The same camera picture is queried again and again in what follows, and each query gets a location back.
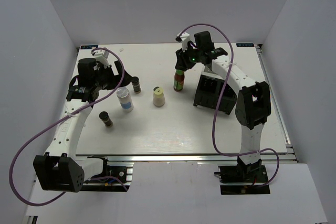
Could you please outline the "yellow-capped red sauce bottle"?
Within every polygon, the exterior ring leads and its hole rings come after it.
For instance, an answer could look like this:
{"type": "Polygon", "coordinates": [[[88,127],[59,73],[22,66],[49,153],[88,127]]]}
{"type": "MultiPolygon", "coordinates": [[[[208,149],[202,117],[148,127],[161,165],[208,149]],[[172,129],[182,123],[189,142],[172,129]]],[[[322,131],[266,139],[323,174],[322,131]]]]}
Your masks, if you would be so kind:
{"type": "Polygon", "coordinates": [[[176,92],[182,91],[184,87],[185,74],[183,70],[176,70],[174,75],[173,88],[176,92]]]}

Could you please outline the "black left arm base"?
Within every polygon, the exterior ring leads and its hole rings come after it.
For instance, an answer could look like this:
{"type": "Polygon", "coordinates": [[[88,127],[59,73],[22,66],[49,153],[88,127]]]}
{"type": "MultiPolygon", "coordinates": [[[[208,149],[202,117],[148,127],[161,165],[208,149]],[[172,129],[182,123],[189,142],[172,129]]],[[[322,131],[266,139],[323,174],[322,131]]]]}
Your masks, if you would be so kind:
{"type": "Polygon", "coordinates": [[[126,192],[132,180],[133,166],[115,161],[109,161],[103,156],[88,156],[76,159],[76,163],[83,169],[80,176],[81,191],[116,191],[126,192]]]}

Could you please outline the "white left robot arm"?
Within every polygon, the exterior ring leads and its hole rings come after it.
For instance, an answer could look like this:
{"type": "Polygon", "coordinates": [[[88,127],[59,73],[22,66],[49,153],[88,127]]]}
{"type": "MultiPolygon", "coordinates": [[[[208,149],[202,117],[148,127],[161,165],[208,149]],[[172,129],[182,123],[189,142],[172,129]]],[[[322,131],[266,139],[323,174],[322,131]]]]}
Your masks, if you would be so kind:
{"type": "Polygon", "coordinates": [[[131,82],[119,61],[113,73],[106,60],[80,59],[78,73],[69,84],[64,107],[65,121],[57,126],[54,140],[43,155],[37,155],[33,167],[43,190],[79,192],[92,177],[104,182],[110,178],[111,168],[102,157],[76,160],[76,150],[86,119],[101,90],[125,87],[131,82]]]}

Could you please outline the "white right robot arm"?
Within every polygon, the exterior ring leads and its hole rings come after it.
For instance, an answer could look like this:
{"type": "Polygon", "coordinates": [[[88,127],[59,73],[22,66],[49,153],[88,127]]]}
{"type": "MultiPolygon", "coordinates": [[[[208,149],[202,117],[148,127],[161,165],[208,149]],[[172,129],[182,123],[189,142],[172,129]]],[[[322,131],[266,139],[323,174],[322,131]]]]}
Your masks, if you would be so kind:
{"type": "Polygon", "coordinates": [[[238,177],[247,182],[256,175],[261,165],[261,133],[271,114],[270,88],[267,82],[257,82],[231,62],[228,52],[215,48],[208,31],[194,35],[183,32],[176,37],[182,44],[176,52],[175,69],[186,71],[202,63],[221,77],[237,95],[235,115],[241,124],[241,147],[238,156],[238,177]]]}

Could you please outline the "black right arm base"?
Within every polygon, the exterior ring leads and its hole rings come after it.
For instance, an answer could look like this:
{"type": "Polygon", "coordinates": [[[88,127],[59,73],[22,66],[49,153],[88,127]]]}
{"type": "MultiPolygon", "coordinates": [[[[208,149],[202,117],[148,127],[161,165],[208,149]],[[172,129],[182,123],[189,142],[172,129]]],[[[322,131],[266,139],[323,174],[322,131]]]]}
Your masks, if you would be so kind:
{"type": "Polygon", "coordinates": [[[269,195],[268,175],[262,160],[246,165],[241,158],[237,165],[220,166],[214,176],[219,179],[222,195],[269,195]]]}

